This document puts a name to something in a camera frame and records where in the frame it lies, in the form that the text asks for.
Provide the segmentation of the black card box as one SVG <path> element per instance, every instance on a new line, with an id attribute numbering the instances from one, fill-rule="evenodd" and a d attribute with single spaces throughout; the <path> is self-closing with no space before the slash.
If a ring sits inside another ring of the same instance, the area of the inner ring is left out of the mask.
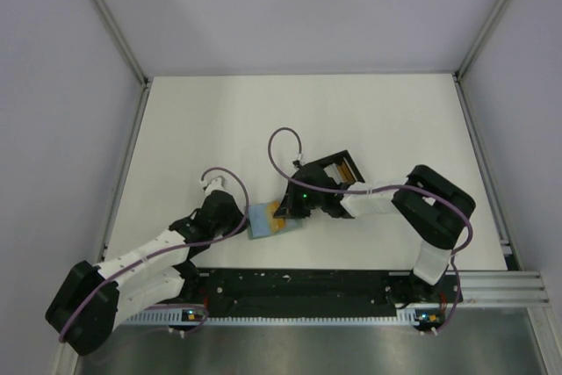
<path id="1" fill-rule="evenodd" d="M 348 150 L 315 161 L 337 184 L 364 183 L 364 178 Z"/>

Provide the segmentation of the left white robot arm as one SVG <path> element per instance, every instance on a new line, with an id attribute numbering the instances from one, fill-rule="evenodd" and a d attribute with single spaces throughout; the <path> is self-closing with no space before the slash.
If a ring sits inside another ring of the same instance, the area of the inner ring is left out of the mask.
<path id="1" fill-rule="evenodd" d="M 99 349 L 130 317 L 161 303 L 193 303 L 202 317 L 204 294 L 193 258 L 244 231 L 248 209 L 223 189 L 173 221 L 153 240 L 102 263 L 74 265 L 46 311 L 47 322 L 81 356 Z"/>

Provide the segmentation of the green card holder wallet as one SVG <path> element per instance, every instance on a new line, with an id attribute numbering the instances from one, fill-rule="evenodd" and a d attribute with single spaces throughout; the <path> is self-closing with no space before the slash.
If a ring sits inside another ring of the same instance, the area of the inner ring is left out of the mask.
<path id="1" fill-rule="evenodd" d="M 249 207 L 248 237 L 250 240 L 265 239 L 302 228 L 301 220 L 275 218 L 274 212 L 279 206 L 280 202 L 275 200 Z"/>

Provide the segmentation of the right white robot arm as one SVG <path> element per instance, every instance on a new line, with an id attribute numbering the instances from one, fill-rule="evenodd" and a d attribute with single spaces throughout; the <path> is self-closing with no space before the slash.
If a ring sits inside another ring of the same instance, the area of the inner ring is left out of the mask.
<path id="1" fill-rule="evenodd" d="M 275 219 L 303 220 L 315 209 L 335 219 L 399 214 L 421 237 L 409 287 L 419 300 L 433 299 L 443 287 L 458 238 L 476 204 L 470 195 L 426 165 L 417 165 L 398 190 L 372 186 L 347 164 L 302 163 L 288 179 Z"/>

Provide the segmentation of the gold orange card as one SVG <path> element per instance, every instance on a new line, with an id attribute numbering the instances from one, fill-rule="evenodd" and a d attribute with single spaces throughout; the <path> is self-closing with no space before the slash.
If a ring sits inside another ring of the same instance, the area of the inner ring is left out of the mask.
<path id="1" fill-rule="evenodd" d="M 280 203 L 278 201 L 270 202 L 266 207 L 266 216 L 269 225 L 270 232 L 272 234 L 277 234 L 286 228 L 286 220 L 282 217 L 276 217 L 275 213 L 279 208 Z"/>

